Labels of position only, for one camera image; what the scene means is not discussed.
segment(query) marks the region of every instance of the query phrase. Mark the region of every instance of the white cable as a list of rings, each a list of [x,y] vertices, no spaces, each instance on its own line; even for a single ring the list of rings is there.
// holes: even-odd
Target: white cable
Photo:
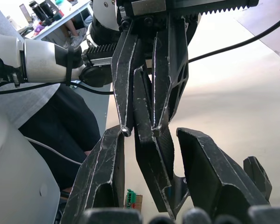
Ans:
[[[34,139],[31,139],[31,138],[28,138],[28,137],[26,137],[26,136],[25,136],[25,138],[26,138],[28,141],[31,141],[31,142],[33,142],[33,143],[39,145],[39,146],[42,146],[42,147],[44,147],[44,148],[46,148],[46,149],[52,151],[53,153],[59,155],[60,157],[64,158],[64,159],[67,160],[67,161],[70,161],[70,162],[73,162],[73,163],[75,163],[75,164],[81,165],[80,162],[77,162],[77,161],[71,160],[70,158],[67,158],[66,156],[64,156],[64,155],[60,154],[59,152],[57,152],[56,150],[52,149],[50,146],[47,146],[47,145],[45,145],[45,144],[43,144],[43,143],[41,143],[41,142],[39,142],[39,141],[36,141],[36,140],[34,140]]]

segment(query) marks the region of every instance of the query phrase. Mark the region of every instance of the laptop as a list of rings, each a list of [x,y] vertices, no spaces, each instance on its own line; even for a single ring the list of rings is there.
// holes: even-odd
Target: laptop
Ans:
[[[27,11],[25,5],[24,5],[24,4],[21,4],[21,5],[20,5],[20,9],[21,9],[21,11],[23,12],[23,14],[24,14],[24,16],[25,16],[27,22],[28,22],[29,24],[32,24],[32,23],[33,23],[33,20],[32,20],[32,18],[31,18],[31,16],[30,16],[29,12]]]

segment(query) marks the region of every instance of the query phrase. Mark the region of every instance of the gray shirt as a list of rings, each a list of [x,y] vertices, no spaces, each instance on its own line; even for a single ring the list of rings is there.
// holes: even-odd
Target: gray shirt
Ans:
[[[16,32],[1,11],[0,34],[16,36],[19,40],[23,41],[23,38]],[[8,54],[8,49],[4,49],[4,46],[0,47]],[[32,85],[36,84],[21,84],[21,87]],[[59,85],[55,84],[35,90],[0,95],[0,109],[7,114],[15,127],[19,128],[49,101],[59,88]],[[0,91],[11,89],[14,89],[14,84],[7,84],[0,87]]]

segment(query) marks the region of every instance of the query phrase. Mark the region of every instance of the cable wire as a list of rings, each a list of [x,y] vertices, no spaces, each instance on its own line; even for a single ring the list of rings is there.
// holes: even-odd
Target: cable wire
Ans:
[[[23,91],[27,91],[27,90],[33,90],[33,89],[42,88],[42,87],[49,86],[49,85],[54,85],[54,84],[57,84],[57,83],[44,83],[44,84],[34,85],[34,86],[25,87],[25,88],[21,88],[21,89],[0,91],[0,95],[1,94],[15,93],[15,92],[23,92]],[[97,90],[90,89],[86,86],[83,86],[81,84],[77,84],[77,83],[74,83],[74,82],[71,82],[70,84],[74,85],[74,86],[77,86],[81,89],[84,89],[88,92],[92,92],[92,93],[99,94],[99,95],[112,95],[113,94],[112,91],[110,91],[110,92],[97,91]]]
[[[88,88],[88,87],[86,87],[86,86],[83,86],[83,85],[81,85],[81,84],[79,84],[79,83],[73,83],[73,82],[71,82],[70,84],[71,84],[71,85],[74,85],[74,86],[77,86],[77,87],[79,87],[79,88],[81,88],[81,89],[83,89],[83,90],[86,90],[86,91],[95,93],[95,94],[100,94],[100,95],[112,95],[112,94],[114,94],[113,91],[110,91],[110,92],[97,91],[97,90],[90,89],[90,88]]]
[[[0,91],[0,95],[1,94],[15,93],[15,92],[23,92],[23,91],[27,91],[27,90],[34,90],[34,89],[37,89],[37,88],[45,87],[45,86],[48,86],[48,85],[54,85],[54,84],[56,84],[56,83],[43,83],[43,84],[40,84],[40,85],[34,85],[34,86],[25,87],[25,88],[21,88],[21,89]]]
[[[270,34],[271,32],[273,32],[274,30],[276,30],[279,27],[280,27],[280,20],[277,23],[275,23],[274,25],[272,25],[269,29],[265,30],[261,34],[258,34],[257,36],[252,37],[251,39],[248,39],[246,41],[243,41],[241,43],[237,43],[235,45],[232,45],[232,46],[229,46],[229,47],[226,47],[226,48],[222,48],[222,49],[219,49],[219,50],[212,51],[212,52],[204,54],[204,55],[200,55],[198,57],[194,57],[194,58],[190,59],[188,62],[191,63],[191,62],[198,61],[200,59],[203,59],[203,58],[206,58],[206,57],[209,57],[209,56],[213,56],[213,55],[216,55],[216,54],[226,52],[228,50],[233,50],[235,48],[243,47],[243,46],[245,46],[249,43],[252,43],[254,41],[257,41],[257,40],[261,39],[262,37]]]
[[[62,155],[62,154],[60,154],[60,153],[57,152],[56,150],[52,149],[50,146],[47,146],[47,145],[45,145],[45,144],[43,144],[43,143],[41,143],[41,142],[39,142],[39,141],[36,141],[36,140],[34,140],[34,139],[31,139],[31,138],[28,138],[28,137],[26,137],[26,136],[25,136],[25,138],[26,138],[28,141],[30,141],[30,142],[33,142],[33,143],[35,143],[35,144],[37,144],[37,145],[39,145],[39,146],[42,146],[42,147],[44,147],[44,148],[46,148],[46,149],[52,151],[53,153],[59,155],[60,157],[64,158],[64,159],[67,160],[67,161],[70,161],[70,162],[73,162],[73,163],[75,163],[75,164],[81,165],[80,162],[71,160],[70,158],[68,158],[68,157],[66,157],[66,156],[64,156],[64,155]]]

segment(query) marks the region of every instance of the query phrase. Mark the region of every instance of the screw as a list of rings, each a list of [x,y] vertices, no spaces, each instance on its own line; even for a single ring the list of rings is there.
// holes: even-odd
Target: screw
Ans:
[[[121,23],[121,25],[122,25],[122,28],[123,29],[128,29],[129,27],[130,27],[130,22],[129,22],[129,20],[124,20],[122,23]]]
[[[148,27],[151,27],[153,25],[153,22],[154,21],[153,21],[153,19],[151,17],[147,17],[144,20],[145,25],[148,26]]]

